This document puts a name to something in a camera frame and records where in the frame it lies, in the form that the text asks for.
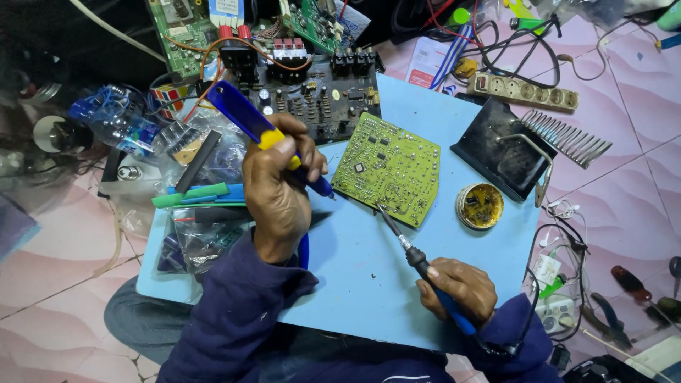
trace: human hand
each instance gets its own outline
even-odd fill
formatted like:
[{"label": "human hand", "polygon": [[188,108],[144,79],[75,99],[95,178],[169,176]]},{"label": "human hand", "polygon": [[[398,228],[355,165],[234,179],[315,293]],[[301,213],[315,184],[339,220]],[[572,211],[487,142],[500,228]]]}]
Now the human hand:
[{"label": "human hand", "polygon": [[[494,315],[494,283],[479,268],[454,259],[437,258],[430,261],[428,276],[437,288],[454,298],[464,316],[477,328],[483,327]],[[421,292],[421,304],[436,317],[447,320],[449,315],[430,284],[419,279],[416,286]]]},{"label": "human hand", "polygon": [[307,178],[316,181],[327,174],[326,157],[307,136],[307,127],[288,113],[266,116],[286,138],[262,151],[251,141],[244,161],[246,208],[255,219],[253,243],[260,259],[267,263],[288,260],[310,227],[312,208],[305,186],[284,171],[296,149]]}]

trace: black circuit board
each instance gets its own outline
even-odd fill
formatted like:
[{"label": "black circuit board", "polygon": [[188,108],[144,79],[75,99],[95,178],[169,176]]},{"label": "black circuit board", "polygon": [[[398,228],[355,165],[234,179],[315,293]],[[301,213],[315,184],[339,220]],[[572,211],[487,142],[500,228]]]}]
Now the black circuit board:
[{"label": "black circuit board", "polygon": [[[373,67],[366,76],[336,76],[329,61],[316,61],[306,74],[292,80],[294,83],[270,75],[265,66],[259,66],[258,72],[259,83],[247,90],[240,85],[239,89],[261,112],[270,106],[274,113],[288,112],[306,123],[308,135],[317,144],[350,139],[363,112],[381,117]],[[268,101],[261,101],[261,89],[269,92]]]}]

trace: person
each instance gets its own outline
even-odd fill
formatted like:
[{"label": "person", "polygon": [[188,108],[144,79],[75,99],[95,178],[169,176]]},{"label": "person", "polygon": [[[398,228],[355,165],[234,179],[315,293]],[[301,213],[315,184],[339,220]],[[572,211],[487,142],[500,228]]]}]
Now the person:
[{"label": "person", "polygon": [[[110,332],[162,364],[157,383],[453,382],[443,353],[277,322],[285,307],[318,283],[311,272],[297,267],[294,251],[310,226],[311,207],[304,188],[289,180],[285,169],[296,149],[311,181],[327,174],[328,167],[305,124],[290,114],[268,119],[288,136],[265,151],[251,143],[245,155],[244,194],[255,227],[207,272],[203,295],[191,313],[188,305],[140,296],[132,279],[105,310]],[[518,340],[531,312],[524,294],[495,310],[494,284],[484,271],[437,258],[430,261],[428,274],[459,302],[484,340]],[[416,285],[423,306],[447,320],[430,285],[422,279]],[[467,353],[490,382],[562,381],[545,362],[552,344],[532,314],[513,358]]]}]

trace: green circuit board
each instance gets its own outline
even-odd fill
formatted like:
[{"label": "green circuit board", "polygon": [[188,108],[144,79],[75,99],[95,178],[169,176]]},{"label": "green circuit board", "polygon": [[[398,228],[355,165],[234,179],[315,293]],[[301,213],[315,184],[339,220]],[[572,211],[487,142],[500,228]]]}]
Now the green circuit board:
[{"label": "green circuit board", "polygon": [[419,227],[437,196],[440,146],[363,113],[331,180],[334,190]]},{"label": "green circuit board", "polygon": [[300,6],[289,0],[279,0],[279,7],[284,27],[290,31],[329,54],[341,48],[341,38],[334,32],[334,23],[320,14],[316,0],[301,0]]},{"label": "green circuit board", "polygon": [[[207,48],[211,42],[219,38],[219,35],[208,17],[207,1],[181,1],[188,11],[185,17],[178,15],[171,0],[148,0],[148,4],[156,30],[160,34],[165,56],[168,58],[168,70],[176,74],[172,77],[173,82],[191,84],[199,78],[204,54],[173,46],[164,36],[185,45]],[[207,62],[211,62],[215,55],[216,53],[211,53]]]}]

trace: rubik's cube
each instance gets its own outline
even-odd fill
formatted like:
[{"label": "rubik's cube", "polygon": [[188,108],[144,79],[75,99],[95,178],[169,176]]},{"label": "rubik's cube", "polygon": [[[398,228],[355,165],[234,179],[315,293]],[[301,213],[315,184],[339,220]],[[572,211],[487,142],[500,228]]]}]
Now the rubik's cube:
[{"label": "rubik's cube", "polygon": [[[172,85],[161,85],[160,87],[155,87],[151,89],[154,97],[162,104],[184,97],[187,95],[187,87],[173,87]],[[168,105],[165,109],[161,111],[161,115],[167,119],[172,119],[172,112],[176,112],[185,105],[184,101],[174,102]]]}]

